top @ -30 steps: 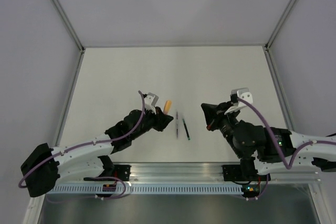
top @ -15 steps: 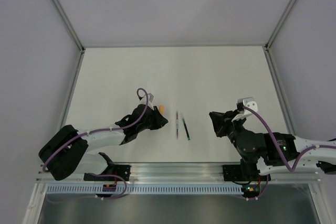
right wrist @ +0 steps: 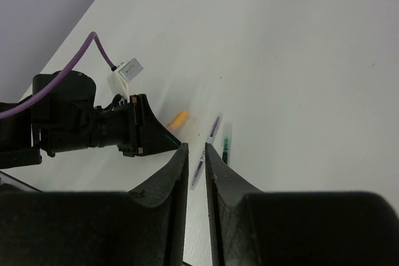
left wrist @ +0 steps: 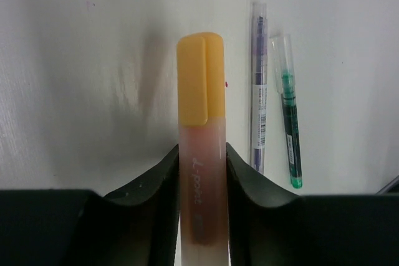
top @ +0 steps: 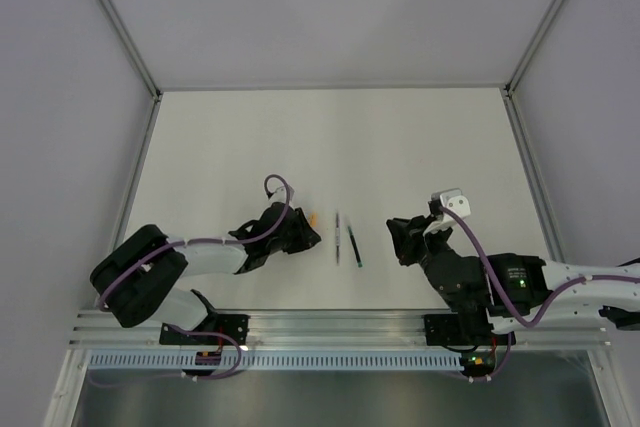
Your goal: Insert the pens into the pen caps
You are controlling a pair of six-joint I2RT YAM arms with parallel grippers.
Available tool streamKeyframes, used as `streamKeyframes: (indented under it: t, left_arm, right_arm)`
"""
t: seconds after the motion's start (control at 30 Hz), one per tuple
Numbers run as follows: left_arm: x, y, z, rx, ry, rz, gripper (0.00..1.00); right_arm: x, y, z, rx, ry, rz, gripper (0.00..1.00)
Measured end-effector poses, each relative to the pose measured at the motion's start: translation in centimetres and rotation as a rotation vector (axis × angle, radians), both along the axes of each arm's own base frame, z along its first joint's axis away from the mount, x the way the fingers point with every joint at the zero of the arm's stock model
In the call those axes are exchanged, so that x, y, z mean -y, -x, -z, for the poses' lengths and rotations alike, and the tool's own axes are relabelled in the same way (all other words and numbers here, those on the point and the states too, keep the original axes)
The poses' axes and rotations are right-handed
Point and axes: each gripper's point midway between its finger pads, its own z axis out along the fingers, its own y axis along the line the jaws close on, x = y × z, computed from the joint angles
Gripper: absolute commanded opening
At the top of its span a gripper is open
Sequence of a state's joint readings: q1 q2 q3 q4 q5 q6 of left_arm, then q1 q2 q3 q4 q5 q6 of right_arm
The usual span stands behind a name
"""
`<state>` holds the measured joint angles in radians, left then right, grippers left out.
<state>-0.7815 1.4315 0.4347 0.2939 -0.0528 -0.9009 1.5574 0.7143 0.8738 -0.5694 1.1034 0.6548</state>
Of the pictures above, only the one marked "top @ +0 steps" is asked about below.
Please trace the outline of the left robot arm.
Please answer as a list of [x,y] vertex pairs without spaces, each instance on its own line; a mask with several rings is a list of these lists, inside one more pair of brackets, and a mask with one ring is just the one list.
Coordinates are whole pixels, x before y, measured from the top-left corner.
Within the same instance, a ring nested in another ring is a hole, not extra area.
[[90,283],[100,307],[121,327],[160,322],[163,345],[241,344],[246,323],[226,326],[204,294],[178,288],[179,279],[249,274],[275,254],[302,253],[320,242],[301,208],[274,201],[259,218],[209,242],[172,241],[157,225],[147,224],[94,268]]

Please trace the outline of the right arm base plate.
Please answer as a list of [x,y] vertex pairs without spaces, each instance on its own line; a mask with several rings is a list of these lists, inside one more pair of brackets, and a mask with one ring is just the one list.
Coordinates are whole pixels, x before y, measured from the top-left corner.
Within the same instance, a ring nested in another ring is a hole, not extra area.
[[426,314],[426,344],[439,347],[506,346],[507,334],[495,334],[483,312]]

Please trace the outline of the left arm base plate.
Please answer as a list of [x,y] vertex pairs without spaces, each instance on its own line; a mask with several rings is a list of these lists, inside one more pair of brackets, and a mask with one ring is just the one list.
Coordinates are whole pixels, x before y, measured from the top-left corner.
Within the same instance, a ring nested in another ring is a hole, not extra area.
[[203,332],[215,332],[233,339],[238,345],[246,344],[249,333],[250,316],[246,314],[218,313],[214,317],[205,319],[193,333],[185,334],[169,324],[163,324],[159,343],[169,346],[206,345],[231,346],[231,342],[219,336],[203,335]]

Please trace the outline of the green pen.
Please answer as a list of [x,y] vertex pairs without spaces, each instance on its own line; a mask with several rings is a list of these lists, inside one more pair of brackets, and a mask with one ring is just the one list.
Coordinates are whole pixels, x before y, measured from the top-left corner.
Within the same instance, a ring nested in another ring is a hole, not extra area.
[[353,231],[353,228],[350,224],[347,224],[347,232],[348,232],[348,237],[349,237],[349,241],[354,253],[354,258],[356,261],[356,265],[358,268],[362,268],[363,267],[363,261],[362,261],[362,257],[359,251],[359,247],[357,244],[357,240]]

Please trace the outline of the grey purple pen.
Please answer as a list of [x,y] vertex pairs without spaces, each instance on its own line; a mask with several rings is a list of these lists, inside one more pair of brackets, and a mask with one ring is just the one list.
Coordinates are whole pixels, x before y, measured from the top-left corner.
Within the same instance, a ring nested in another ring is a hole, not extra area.
[[336,265],[340,265],[341,260],[341,216],[339,210],[334,215],[334,240],[335,240],[335,261]]

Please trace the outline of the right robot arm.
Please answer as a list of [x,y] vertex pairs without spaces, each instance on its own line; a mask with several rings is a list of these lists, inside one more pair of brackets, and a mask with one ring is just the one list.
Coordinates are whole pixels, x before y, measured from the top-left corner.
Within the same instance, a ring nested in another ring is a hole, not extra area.
[[467,223],[446,211],[476,253],[458,254],[452,228],[438,217],[392,218],[386,226],[403,266],[420,267],[449,308],[424,317],[426,342],[450,349],[504,345],[524,329],[566,329],[604,319],[621,331],[639,328],[639,266],[584,267],[537,256],[489,255]]

